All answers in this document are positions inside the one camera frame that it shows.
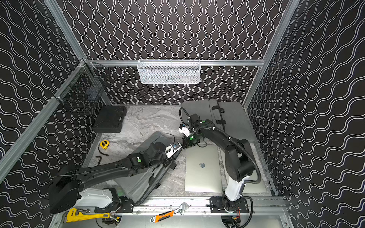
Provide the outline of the grey laptop bag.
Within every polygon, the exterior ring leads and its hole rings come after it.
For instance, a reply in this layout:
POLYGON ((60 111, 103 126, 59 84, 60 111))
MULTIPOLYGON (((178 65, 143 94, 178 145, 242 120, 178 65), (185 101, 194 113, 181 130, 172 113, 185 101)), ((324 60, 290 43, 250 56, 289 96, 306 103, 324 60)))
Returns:
MULTIPOLYGON (((181 146, 181 138, 157 131, 142 142, 132 152, 132 155, 145 151, 152 143, 162 143, 165 147, 173 145, 175 149, 181 146)), ((170 170, 175 169, 177 165, 176 160, 181 151, 182 149, 179 149, 168 160, 164 160, 162 163, 153 164, 147 168, 146 172, 128 177, 115 178, 114 181, 123 191, 124 196, 128 197, 135 205, 141 205, 155 189, 160 188, 164 176, 170 170)))
POLYGON ((241 103, 219 102, 218 105, 224 110, 222 117, 226 121, 225 132, 239 140, 246 139, 251 143, 254 142, 256 136, 241 103))
POLYGON ((200 126, 205 140, 208 139, 220 148, 225 148, 230 144, 230 137, 225 132, 226 121, 222 117, 224 110, 219 107, 216 100, 200 100, 184 102, 179 110, 179 117, 182 124, 188 124, 188 117, 193 114, 200 116, 202 120, 212 120, 214 126, 200 126))

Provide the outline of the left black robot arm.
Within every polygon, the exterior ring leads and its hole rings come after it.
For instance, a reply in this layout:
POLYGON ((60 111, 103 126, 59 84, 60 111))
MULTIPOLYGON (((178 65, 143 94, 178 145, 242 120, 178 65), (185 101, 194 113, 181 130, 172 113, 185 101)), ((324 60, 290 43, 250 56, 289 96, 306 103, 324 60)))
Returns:
POLYGON ((175 153, 181 150, 180 143, 165 146, 162 142, 153 142, 146 150, 116 162, 86 168, 66 166, 50 179, 49 211, 57 214, 71 209, 81 199, 80 192, 96 184, 146 173, 159 165, 172 165, 175 153))

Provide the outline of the silver laptop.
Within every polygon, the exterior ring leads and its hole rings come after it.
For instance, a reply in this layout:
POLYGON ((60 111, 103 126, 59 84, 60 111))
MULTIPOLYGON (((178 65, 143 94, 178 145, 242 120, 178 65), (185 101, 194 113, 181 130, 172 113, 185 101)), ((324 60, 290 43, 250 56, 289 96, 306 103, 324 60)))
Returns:
POLYGON ((185 191, 222 193, 221 172, 216 145, 186 150, 185 191))
MULTIPOLYGON (((251 152, 252 155, 255 159, 256 164, 259 167, 261 176, 263 177, 263 168, 261 166, 261 162, 259 161, 259 156, 257 154, 257 150, 256 147, 254 145, 253 142, 249 142, 250 148, 251 148, 251 152)), ((229 179, 229 175, 226 171, 226 165, 225 165, 225 156, 224 156, 224 151, 219 149, 220 155, 221 155, 221 159, 220 159, 220 166, 221 166, 221 181, 222 181, 222 189, 225 190, 227 185, 228 185, 228 179, 229 179)), ((265 180, 261 180, 261 182, 259 184, 252 184, 252 183, 247 183, 246 187, 243 190, 243 194, 244 195, 259 195, 261 193, 266 193, 267 189, 265 186, 265 180)))

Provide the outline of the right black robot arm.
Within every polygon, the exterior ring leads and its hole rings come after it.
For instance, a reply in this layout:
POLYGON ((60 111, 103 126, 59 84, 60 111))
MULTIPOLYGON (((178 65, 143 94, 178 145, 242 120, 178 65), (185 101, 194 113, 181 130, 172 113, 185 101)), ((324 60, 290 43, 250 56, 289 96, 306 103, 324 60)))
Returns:
POLYGON ((182 121, 179 132, 184 136, 183 148, 198 145, 209 139, 224 152, 225 170, 229 176, 228 185, 222 194, 219 209, 235 211, 241 202, 242 193, 247 184, 259 184, 262 177, 259 167, 252 155, 251 145, 246 139, 239 140, 228 135, 209 120, 201 120, 197 114, 182 121))

